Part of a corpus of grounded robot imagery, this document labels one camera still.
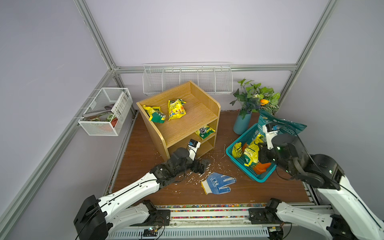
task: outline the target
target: wall-mounted wire rack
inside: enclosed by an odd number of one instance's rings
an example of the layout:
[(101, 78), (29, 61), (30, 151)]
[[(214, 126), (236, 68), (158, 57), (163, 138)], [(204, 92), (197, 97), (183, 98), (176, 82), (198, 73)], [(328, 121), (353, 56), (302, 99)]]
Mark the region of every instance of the wall-mounted wire rack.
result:
[(143, 92), (147, 96), (188, 81), (209, 94), (230, 94), (233, 91), (231, 63), (144, 64)]

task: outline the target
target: work glove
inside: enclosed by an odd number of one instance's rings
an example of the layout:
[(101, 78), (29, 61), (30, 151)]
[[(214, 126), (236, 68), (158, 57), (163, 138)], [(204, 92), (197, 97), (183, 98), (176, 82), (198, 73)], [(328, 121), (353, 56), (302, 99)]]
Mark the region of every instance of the work glove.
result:
[(205, 194), (223, 194), (231, 191), (229, 184), (235, 183), (236, 178), (226, 176), (217, 172), (210, 174), (205, 181), (201, 182)]

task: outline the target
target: wire basket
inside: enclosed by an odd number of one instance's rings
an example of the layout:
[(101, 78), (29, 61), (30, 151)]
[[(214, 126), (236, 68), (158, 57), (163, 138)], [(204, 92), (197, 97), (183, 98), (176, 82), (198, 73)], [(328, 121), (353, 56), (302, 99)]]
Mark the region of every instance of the wire basket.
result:
[[(83, 116), (105, 111), (105, 107), (112, 104), (113, 116), (109, 121), (107, 117), (112, 113), (99, 116), (100, 121), (85, 121), (83, 117), (78, 122), (90, 136), (118, 136), (132, 103), (133, 100), (127, 88), (102, 88), (87, 107)], [(113, 126), (111, 121), (115, 117), (118, 120), (116, 125)]]
[(231, 64), (144, 65), (143, 92), (147, 96), (161, 93), (188, 81), (194, 82), (209, 94), (230, 94), (233, 91)]
[(264, 172), (262, 174), (257, 174), (252, 169), (252, 167), (250, 167), (250, 166), (247, 167), (244, 165), (245, 163), (248, 163), (248, 162), (243, 156), (241, 156), (239, 158), (234, 158), (232, 156), (232, 149), (236, 143), (241, 142), (242, 145), (245, 143), (251, 144), (251, 142), (258, 135), (259, 135), (259, 131), (257, 128), (257, 123), (256, 123), (251, 128), (249, 128), (245, 133), (243, 133), (243, 135), (241, 135), (238, 139), (236, 139), (236, 141), (234, 141), (231, 145), (229, 145), (229, 147), (227, 147), (225, 152), (230, 157), (231, 161), (236, 166), (238, 166), (245, 174), (247, 174), (248, 177), (250, 177), (252, 180), (255, 180), (257, 182), (265, 182), (269, 178), (269, 176), (273, 173), (273, 171), (276, 169), (276, 165), (274, 163), (272, 163), (271, 166), (269, 168), (267, 168), (266, 172)]

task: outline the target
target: cable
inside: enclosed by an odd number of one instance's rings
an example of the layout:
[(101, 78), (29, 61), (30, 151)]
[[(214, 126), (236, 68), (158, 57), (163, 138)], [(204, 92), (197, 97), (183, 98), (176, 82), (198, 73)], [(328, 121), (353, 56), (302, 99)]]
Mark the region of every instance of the cable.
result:
[(163, 219), (163, 224), (161, 225), (161, 227), (159, 229), (161, 229), (163, 227), (163, 231), (161, 232), (161, 234), (155, 239), (155, 240), (158, 240), (164, 233), (164, 230), (165, 230), (165, 226), (164, 226), (164, 219)]
[(286, 180), (286, 181), (290, 181), (290, 180), (293, 179), (293, 178), (287, 179), (287, 178), (284, 178), (284, 177), (280, 176), (279, 173), (277, 172), (277, 169), (278, 169), (278, 167), (275, 169), (275, 171), (276, 171), (276, 173), (277, 173), (277, 176), (279, 176), (281, 179), (284, 179), (284, 180)]
[(190, 150), (192, 150), (192, 151), (194, 151), (194, 152), (195, 152), (195, 157), (196, 157), (196, 155), (197, 155), (196, 151), (195, 151), (195, 150), (193, 150), (192, 148), (190, 148)]
[(112, 198), (111, 200), (108, 200), (108, 201), (107, 201), (106, 203), (104, 203), (101, 207), (97, 208), (96, 211), (90, 216), (90, 218), (86, 221), (86, 223), (85, 223), (84, 226), (81, 228), (81, 230), (79, 231), (79, 233), (77, 234), (77, 236), (76, 236), (76, 238), (75, 238), (74, 240), (77, 240), (77, 238), (79, 237), (79, 235), (80, 235), (80, 233), (82, 232), (82, 230), (85, 228), (85, 226), (87, 225), (87, 223), (92, 219), (93, 215), (95, 215), (96, 212), (97, 212), (98, 210), (100, 210), (103, 206), (107, 205), (108, 203), (110, 203), (111, 201), (113, 201), (114, 199), (116, 199), (117, 197), (123, 195), (124, 193), (126, 193), (126, 192), (128, 192), (128, 191), (134, 189), (135, 187), (140, 186), (140, 185), (143, 184), (143, 183), (150, 182), (150, 181), (180, 182), (180, 181), (182, 181), (182, 180), (188, 178), (192, 173), (190, 173), (188, 176), (186, 176), (185, 178), (182, 178), (182, 179), (180, 179), (180, 180), (151, 179), (151, 180), (147, 180), (147, 181), (144, 181), (144, 182), (140, 182), (140, 183), (138, 183), (136, 186), (133, 186), (132, 188), (130, 188), (130, 189), (126, 190), (125, 192), (123, 192), (123, 193), (117, 195), (116, 197)]
[[(161, 219), (163, 220), (163, 222), (156, 221), (156, 219), (158, 219), (158, 218), (161, 218)], [(164, 218), (161, 217), (161, 216), (157, 216), (157, 217), (155, 217), (155, 220), (152, 222), (152, 224), (155, 224), (155, 222), (159, 222), (159, 223), (164, 224)], [(141, 238), (140, 238), (140, 239), (143, 239), (143, 235), (144, 235), (144, 231), (141, 233)]]
[(281, 240), (283, 240), (284, 238), (286, 238), (286, 237), (289, 235), (289, 233), (291, 232), (291, 230), (292, 230), (292, 223), (291, 223), (291, 228), (289, 229), (287, 235), (285, 235), (285, 237), (283, 237)]
[(89, 222), (89, 220), (92, 219), (93, 215), (95, 215), (95, 213), (96, 213), (99, 209), (101, 209), (103, 206), (105, 206), (106, 204), (107, 204), (107, 203), (104, 203), (101, 207), (99, 207), (99, 208), (98, 208), (98, 209), (91, 215), (91, 217), (85, 222), (84, 226), (81, 228), (80, 232), (77, 234), (77, 236), (76, 236), (76, 238), (75, 238), (74, 240), (76, 240), (76, 239), (79, 237), (81, 231), (85, 228), (85, 226), (87, 225), (87, 223)]
[[(288, 125), (288, 126), (294, 131), (294, 133), (296, 134), (297, 138), (299, 139), (299, 141), (300, 141), (301, 144), (303, 145), (305, 152), (308, 154), (308, 156), (309, 156), (310, 159), (312, 160), (313, 164), (314, 164), (314, 165), (319, 169), (319, 171), (321, 172), (320, 167), (317, 165), (317, 163), (316, 163), (316, 162), (313, 160), (313, 158), (311, 157), (310, 153), (308, 152), (307, 148), (304, 146), (303, 141), (301, 140), (301, 138), (299, 137), (299, 135), (296, 133), (295, 129), (294, 129), (292, 126), (290, 126), (290, 125)], [(331, 182), (333, 182), (333, 183), (339, 185), (340, 187), (342, 187), (342, 188), (344, 188), (345, 190), (347, 190), (350, 194), (352, 194), (352, 196), (354, 196), (354, 197), (360, 202), (360, 204), (364, 207), (365, 211), (366, 211), (366, 212), (369, 214), (369, 216), (373, 219), (373, 221), (376, 223), (376, 225), (377, 225), (379, 228), (382, 228), (382, 227), (380, 226), (380, 224), (376, 221), (376, 219), (372, 216), (372, 214), (368, 211), (368, 209), (365, 207), (365, 205), (360, 201), (360, 199), (359, 199), (356, 195), (354, 195), (349, 189), (347, 189), (346, 187), (344, 187), (344, 186), (341, 185), (340, 183), (334, 181), (333, 179), (330, 179), (330, 180), (331, 180)]]

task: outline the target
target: potted plant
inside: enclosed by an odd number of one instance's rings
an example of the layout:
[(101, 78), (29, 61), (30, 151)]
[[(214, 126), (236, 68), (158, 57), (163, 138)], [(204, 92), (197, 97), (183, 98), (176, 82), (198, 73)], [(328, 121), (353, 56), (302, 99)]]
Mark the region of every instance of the potted plant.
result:
[(256, 113), (259, 110), (265, 110), (271, 114), (279, 109), (277, 105), (280, 98), (279, 93), (275, 93), (273, 88), (261, 87), (261, 83), (252, 84), (253, 80), (247, 81), (244, 78), (240, 83), (242, 92), (240, 89), (233, 94), (236, 100), (230, 102), (232, 106), (236, 101), (241, 104), (241, 110), (237, 116), (233, 131), (239, 135), (243, 134), (249, 125), (252, 113)]

